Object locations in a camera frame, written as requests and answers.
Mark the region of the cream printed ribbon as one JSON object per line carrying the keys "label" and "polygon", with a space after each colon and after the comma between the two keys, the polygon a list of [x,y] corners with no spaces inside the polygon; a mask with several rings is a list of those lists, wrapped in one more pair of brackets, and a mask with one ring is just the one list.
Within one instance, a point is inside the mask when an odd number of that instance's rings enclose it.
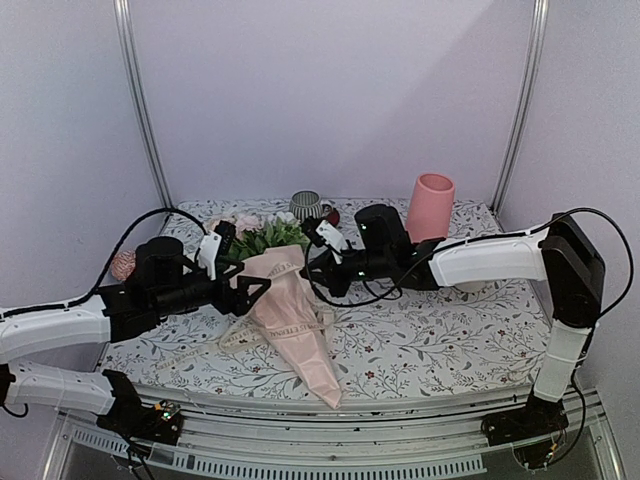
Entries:
{"label": "cream printed ribbon", "polygon": [[271,287],[249,312],[249,326],[229,329],[218,341],[225,353],[270,343],[297,374],[311,383],[333,375],[324,329],[333,312],[320,305],[309,282],[298,245],[269,248],[245,261],[250,274],[271,280]]}

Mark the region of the pink flower bouquet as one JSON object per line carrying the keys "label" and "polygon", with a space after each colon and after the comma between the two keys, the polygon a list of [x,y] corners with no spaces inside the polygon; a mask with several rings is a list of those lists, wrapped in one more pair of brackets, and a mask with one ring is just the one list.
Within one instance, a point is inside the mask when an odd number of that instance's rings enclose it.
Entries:
{"label": "pink flower bouquet", "polygon": [[248,317],[260,334],[291,366],[305,386],[330,408],[342,391],[329,358],[324,330],[333,312],[319,305],[301,276],[309,240],[291,213],[260,217],[235,213],[211,219],[213,230],[228,221],[236,228],[229,255],[244,264],[243,273],[271,281]]}

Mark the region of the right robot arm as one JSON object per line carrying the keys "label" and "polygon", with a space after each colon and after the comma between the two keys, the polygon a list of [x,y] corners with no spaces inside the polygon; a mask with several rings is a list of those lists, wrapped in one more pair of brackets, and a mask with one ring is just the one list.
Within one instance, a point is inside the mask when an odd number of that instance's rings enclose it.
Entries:
{"label": "right robot arm", "polygon": [[569,424],[563,396],[589,348],[602,315],[605,264],[573,220],[558,213],[541,226],[470,239],[415,243],[398,211],[367,206],[355,215],[363,243],[354,248],[326,220],[308,218],[302,231],[321,249],[302,270],[312,287],[343,297],[355,282],[388,279],[395,290],[436,291],[494,280],[524,280],[546,303],[550,321],[541,368],[526,403],[485,416],[481,428],[492,444],[550,434]]}

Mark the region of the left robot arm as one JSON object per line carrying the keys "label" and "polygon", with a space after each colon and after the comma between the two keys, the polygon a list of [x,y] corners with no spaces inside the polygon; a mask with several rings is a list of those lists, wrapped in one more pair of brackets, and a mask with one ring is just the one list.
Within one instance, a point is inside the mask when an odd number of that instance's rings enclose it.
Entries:
{"label": "left robot arm", "polygon": [[119,371],[77,372],[34,364],[26,356],[75,344],[116,344],[141,336],[168,317],[212,306],[243,316],[264,295],[268,279],[243,275],[243,263],[223,258],[226,243],[208,234],[192,261],[176,238],[156,237],[136,250],[122,284],[99,286],[86,300],[1,314],[1,403],[37,403],[90,412],[98,427],[125,439],[174,445],[183,417],[177,404],[142,403]]}

